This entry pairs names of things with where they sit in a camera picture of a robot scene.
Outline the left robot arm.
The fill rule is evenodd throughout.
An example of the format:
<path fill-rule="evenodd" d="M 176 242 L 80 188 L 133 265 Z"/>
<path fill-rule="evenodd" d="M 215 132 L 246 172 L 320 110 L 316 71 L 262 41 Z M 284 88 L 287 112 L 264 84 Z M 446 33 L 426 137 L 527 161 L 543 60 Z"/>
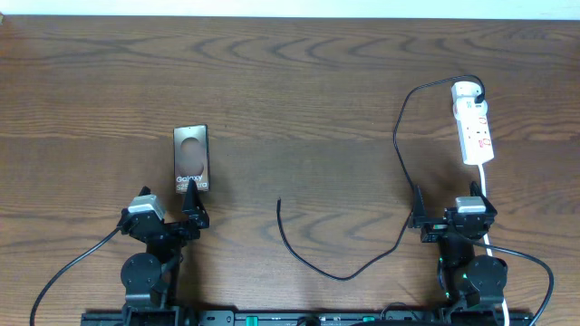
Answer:
<path fill-rule="evenodd" d="M 185 220 L 167 223 L 163 206 L 148 187 L 122 210 L 120 232 L 146 245 L 145 252 L 131 256 L 121 268 L 124 325 L 198 323 L 197 314 L 176 300 L 182 248 L 209 227 L 209 216 L 194 181 L 188 183 L 182 213 Z"/>

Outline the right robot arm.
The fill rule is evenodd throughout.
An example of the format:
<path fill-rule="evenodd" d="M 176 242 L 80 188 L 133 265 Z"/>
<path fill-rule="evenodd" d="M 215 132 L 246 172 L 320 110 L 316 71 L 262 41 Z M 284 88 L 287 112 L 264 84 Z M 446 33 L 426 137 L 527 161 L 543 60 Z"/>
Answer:
<path fill-rule="evenodd" d="M 413 189 L 408 227 L 420 229 L 423 243 L 438 245 L 438 282 L 449 302 L 438 308 L 437 315 L 445 323 L 476 324 L 492 317 L 495 307 L 505 299 L 507 263 L 487 254 L 477 255 L 474 249 L 488 234 L 497 210 L 476 182 L 469 190 L 470 195 L 458 197 L 456 205 L 446 208 L 442 217 L 429 217 L 420 188 Z"/>

